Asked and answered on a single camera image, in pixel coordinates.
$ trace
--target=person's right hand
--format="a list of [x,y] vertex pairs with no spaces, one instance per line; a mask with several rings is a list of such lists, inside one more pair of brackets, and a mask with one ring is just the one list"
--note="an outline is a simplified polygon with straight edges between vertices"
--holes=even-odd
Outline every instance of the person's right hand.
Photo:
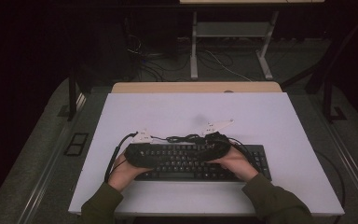
[[231,147],[226,156],[214,160],[208,161],[210,163],[220,163],[224,169],[230,170],[234,173],[237,178],[249,182],[255,177],[258,172],[257,170],[246,160],[245,156],[242,155],[235,147]]

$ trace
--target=hand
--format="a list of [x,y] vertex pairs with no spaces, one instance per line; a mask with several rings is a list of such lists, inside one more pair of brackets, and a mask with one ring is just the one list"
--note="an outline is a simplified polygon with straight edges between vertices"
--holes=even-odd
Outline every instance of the hand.
[[220,163],[220,165],[224,169],[230,170],[237,176],[237,178],[244,180],[245,182],[249,182],[253,177],[258,174],[257,170],[235,147],[231,147],[226,156],[208,162]]
[[126,188],[137,175],[152,170],[131,165],[127,162],[124,153],[117,157],[113,167],[114,170],[107,183],[119,192]]

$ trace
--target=metal frame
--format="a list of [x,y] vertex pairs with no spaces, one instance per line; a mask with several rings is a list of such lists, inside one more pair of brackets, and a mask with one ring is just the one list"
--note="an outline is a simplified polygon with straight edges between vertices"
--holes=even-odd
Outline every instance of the metal frame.
[[345,146],[344,142],[342,141],[341,137],[336,130],[334,123],[329,122],[329,120],[325,119],[325,114],[320,111],[320,103],[318,102],[317,96],[313,95],[310,97],[310,101],[317,111],[320,120],[323,122],[324,127],[329,132],[331,139],[334,140],[335,150],[338,156],[341,158],[342,163],[344,164],[353,184],[358,190],[358,165],[354,161],[351,153],[348,151],[347,147]]
[[197,23],[197,11],[193,12],[193,32],[191,36],[191,56],[190,56],[190,73],[192,79],[198,79],[197,67],[197,36],[202,37],[217,37],[217,36],[242,36],[242,37],[264,37],[264,44],[261,50],[256,51],[257,59],[263,74],[267,80],[272,80],[273,76],[269,69],[269,64],[266,61],[265,55],[272,33],[275,28],[275,23],[278,19],[279,12],[272,13],[269,22],[226,22],[225,31],[227,33],[220,33],[222,28],[221,22],[202,22]]
[[[81,111],[84,104],[86,103],[86,97],[80,93],[77,98],[76,110]],[[54,171],[56,169],[56,164],[58,163],[60,156],[62,155],[62,149],[67,143],[67,139],[70,137],[70,133],[73,130],[74,125],[78,120],[79,114],[73,116],[72,122],[66,122],[63,126],[60,136],[58,137],[55,147],[51,151],[50,158],[46,164],[42,174],[39,176],[34,188],[32,189],[31,195],[28,198],[28,202],[25,207],[22,209],[21,215],[17,220],[17,224],[31,223],[34,215],[36,214],[37,208],[41,203],[43,196],[48,188],[48,184],[53,177]]]

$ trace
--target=green sleeve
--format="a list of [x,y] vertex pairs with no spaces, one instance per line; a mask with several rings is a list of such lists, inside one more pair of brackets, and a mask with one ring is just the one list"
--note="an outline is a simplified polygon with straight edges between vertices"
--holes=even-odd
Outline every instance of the green sleeve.
[[314,223],[308,207],[295,194],[273,186],[263,175],[258,174],[243,187],[258,218],[268,224]]
[[120,192],[102,183],[97,192],[81,207],[81,216],[77,223],[115,223],[114,211],[122,200]]

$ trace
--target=table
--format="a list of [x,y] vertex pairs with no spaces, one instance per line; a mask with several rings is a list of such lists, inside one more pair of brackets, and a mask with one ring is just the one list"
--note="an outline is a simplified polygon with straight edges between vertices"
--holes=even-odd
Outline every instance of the table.
[[[246,92],[251,86],[255,92]],[[80,213],[101,185],[114,147],[128,133],[147,128],[159,137],[184,136],[228,119],[234,123],[221,133],[264,146],[273,184],[292,191],[315,216],[344,213],[287,94],[273,82],[118,83],[106,99],[69,212]],[[134,181],[116,216],[254,216],[242,186]]]

